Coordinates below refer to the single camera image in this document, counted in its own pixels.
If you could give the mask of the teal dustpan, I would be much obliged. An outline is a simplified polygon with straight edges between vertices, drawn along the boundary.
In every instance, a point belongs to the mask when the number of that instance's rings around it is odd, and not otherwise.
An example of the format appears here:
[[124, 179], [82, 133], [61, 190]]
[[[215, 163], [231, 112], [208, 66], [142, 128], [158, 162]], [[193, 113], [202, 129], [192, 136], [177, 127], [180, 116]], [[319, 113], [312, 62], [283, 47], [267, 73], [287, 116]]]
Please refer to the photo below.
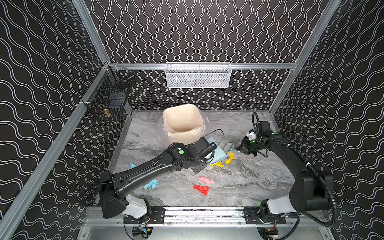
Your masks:
[[225, 158], [227, 158], [227, 154], [223, 151], [223, 149], [219, 146], [215, 149], [214, 157], [211, 157], [212, 154], [208, 154], [205, 158], [208, 159], [206, 160], [207, 164], [213, 165], [216, 164]]

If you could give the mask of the teal hand brush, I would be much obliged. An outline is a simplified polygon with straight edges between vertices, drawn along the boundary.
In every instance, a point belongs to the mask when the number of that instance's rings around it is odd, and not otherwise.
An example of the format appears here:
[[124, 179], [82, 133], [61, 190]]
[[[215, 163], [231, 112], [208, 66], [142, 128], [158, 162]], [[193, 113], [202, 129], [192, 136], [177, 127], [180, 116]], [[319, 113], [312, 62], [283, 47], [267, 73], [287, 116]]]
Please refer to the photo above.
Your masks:
[[225, 147], [223, 148], [223, 151], [224, 153], [229, 156], [230, 153], [235, 153], [237, 150], [236, 150], [236, 146], [234, 143], [228, 143], [225, 145]]

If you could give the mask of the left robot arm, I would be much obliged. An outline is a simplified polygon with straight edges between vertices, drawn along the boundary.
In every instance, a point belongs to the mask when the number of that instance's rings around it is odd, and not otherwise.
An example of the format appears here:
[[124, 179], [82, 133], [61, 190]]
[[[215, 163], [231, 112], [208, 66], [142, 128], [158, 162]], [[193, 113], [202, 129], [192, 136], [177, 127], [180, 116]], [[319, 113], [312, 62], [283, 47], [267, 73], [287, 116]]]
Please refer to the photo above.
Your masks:
[[147, 221], [152, 214], [148, 201], [132, 197], [131, 192], [167, 173], [189, 168], [194, 173], [200, 172], [207, 166], [207, 161], [215, 156], [217, 147], [215, 142], [205, 138], [189, 145], [172, 143], [159, 156], [135, 168], [115, 174], [110, 170], [105, 171], [96, 183], [99, 186], [103, 218], [124, 214]]

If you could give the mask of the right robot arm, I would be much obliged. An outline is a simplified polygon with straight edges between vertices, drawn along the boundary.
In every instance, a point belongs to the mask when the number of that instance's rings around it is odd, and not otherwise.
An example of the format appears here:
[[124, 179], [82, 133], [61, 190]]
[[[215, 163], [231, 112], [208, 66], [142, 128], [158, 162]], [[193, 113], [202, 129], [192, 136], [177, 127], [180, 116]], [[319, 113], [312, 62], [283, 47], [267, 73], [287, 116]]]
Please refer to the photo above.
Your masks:
[[318, 171], [295, 149], [280, 132], [272, 131], [269, 122], [252, 114], [252, 129], [243, 138], [237, 151], [246, 155], [277, 155], [293, 175], [295, 181], [288, 195], [262, 202], [265, 216], [311, 211], [337, 212], [333, 195], [334, 178]]

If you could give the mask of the pink paper scrap centre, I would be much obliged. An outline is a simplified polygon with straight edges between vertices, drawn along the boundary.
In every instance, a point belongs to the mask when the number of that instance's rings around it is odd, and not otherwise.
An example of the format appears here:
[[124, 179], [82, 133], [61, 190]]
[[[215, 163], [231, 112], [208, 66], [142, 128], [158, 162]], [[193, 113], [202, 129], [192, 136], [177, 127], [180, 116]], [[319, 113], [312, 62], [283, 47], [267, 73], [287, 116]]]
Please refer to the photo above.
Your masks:
[[207, 184], [207, 185], [213, 185], [214, 184], [214, 180], [210, 180], [210, 179], [208, 179], [207, 177], [204, 177], [204, 176], [200, 176], [199, 180], [202, 183]]

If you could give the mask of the yellow paper scrap flat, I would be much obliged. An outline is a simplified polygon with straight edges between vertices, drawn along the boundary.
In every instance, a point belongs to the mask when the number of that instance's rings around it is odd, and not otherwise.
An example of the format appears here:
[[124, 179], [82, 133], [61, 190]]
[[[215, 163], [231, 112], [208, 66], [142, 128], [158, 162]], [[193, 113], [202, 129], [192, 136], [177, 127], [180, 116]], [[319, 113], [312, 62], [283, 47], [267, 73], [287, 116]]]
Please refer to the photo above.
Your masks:
[[214, 164], [210, 164], [211, 167], [214, 167], [214, 166], [217, 166], [217, 167], [220, 167], [220, 168], [223, 168], [224, 165], [222, 162], [217, 162], [217, 163], [214, 163]]

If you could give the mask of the yellow paper scrap curved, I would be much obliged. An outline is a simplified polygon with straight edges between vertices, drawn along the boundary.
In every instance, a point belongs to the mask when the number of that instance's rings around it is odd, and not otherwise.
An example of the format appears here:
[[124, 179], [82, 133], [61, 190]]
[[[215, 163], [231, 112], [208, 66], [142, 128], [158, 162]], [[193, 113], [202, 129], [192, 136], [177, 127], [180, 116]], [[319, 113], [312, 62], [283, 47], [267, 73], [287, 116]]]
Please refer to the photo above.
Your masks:
[[231, 162], [235, 159], [235, 155], [233, 152], [227, 152], [228, 159], [226, 160], [226, 164], [230, 165]]

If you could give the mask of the red paper scrap near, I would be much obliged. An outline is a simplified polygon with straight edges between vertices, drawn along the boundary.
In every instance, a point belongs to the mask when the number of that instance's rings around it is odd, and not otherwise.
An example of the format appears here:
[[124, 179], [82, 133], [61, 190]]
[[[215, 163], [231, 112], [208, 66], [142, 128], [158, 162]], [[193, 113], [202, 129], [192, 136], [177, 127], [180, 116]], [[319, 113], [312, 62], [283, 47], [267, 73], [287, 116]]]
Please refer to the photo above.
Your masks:
[[199, 185], [193, 185], [193, 189], [199, 191], [200, 193], [204, 194], [205, 196], [208, 195], [208, 192], [210, 190], [207, 186], [199, 186]]

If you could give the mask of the blue paper scrap near left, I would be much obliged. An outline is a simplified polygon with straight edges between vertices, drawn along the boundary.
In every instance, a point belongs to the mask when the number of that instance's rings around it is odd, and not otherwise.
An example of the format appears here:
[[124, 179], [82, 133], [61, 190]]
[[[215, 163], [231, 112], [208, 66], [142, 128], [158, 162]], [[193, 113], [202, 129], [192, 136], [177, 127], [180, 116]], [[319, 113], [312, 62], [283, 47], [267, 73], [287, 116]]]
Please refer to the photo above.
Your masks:
[[151, 188], [152, 190], [154, 190], [157, 186], [158, 186], [158, 181], [154, 179], [154, 180], [151, 180], [149, 183], [145, 184], [144, 189], [148, 190], [149, 188]]

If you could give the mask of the blue paper scrap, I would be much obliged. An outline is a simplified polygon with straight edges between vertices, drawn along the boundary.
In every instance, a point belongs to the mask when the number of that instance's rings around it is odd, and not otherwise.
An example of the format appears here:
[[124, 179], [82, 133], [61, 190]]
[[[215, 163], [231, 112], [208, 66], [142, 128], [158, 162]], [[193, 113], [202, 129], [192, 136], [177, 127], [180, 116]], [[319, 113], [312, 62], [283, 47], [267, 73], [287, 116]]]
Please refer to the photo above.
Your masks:
[[137, 167], [137, 165], [135, 165], [134, 163], [130, 162], [130, 168], [133, 169], [135, 167]]
[[158, 181], [154, 179], [154, 180], [151, 180], [149, 183], [145, 184], [144, 189], [148, 190], [149, 188], [151, 188], [152, 190], [154, 190], [157, 186], [158, 186]]

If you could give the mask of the brass object in basket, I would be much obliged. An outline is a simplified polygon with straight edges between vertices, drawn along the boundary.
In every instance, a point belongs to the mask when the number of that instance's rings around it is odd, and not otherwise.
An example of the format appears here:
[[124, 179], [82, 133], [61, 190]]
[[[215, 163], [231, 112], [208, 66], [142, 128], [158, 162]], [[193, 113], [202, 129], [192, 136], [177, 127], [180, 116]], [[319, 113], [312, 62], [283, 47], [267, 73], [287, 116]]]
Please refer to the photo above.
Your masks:
[[110, 118], [110, 117], [111, 117], [110, 110], [109, 110], [109, 109], [103, 109], [103, 115], [104, 115], [106, 118]]

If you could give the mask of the aluminium front rail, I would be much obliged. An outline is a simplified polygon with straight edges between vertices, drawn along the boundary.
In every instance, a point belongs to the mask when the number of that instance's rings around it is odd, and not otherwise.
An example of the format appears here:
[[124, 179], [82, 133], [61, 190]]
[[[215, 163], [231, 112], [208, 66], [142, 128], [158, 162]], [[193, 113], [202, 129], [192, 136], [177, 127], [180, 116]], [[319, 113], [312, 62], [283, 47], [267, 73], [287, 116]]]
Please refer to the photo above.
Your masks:
[[[260, 221], [255, 207], [153, 207], [147, 227], [292, 227], [296, 220], [280, 215], [276, 223]], [[91, 207], [86, 213], [85, 227], [137, 227], [137, 219], [119, 214], [103, 218], [100, 207]]]

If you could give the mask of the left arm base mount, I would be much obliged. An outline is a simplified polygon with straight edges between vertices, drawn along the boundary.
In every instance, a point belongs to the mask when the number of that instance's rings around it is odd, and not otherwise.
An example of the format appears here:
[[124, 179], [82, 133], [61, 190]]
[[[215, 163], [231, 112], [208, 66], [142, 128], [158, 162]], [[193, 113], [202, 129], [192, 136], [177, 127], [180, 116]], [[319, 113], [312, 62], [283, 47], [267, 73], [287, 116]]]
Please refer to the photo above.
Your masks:
[[146, 225], [155, 224], [162, 225], [165, 218], [165, 208], [162, 207], [151, 207], [151, 210], [139, 219], [135, 219], [132, 216], [124, 216], [124, 224], [126, 225]]

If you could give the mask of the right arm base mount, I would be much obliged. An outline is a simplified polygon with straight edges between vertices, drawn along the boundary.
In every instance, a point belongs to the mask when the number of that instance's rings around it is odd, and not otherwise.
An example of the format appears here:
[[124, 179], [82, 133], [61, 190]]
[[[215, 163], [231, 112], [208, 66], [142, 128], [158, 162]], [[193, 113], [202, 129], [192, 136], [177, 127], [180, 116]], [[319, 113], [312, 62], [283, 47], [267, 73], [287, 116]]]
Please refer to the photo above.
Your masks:
[[245, 207], [242, 213], [247, 225], [285, 225], [284, 215], [274, 215], [263, 206]]

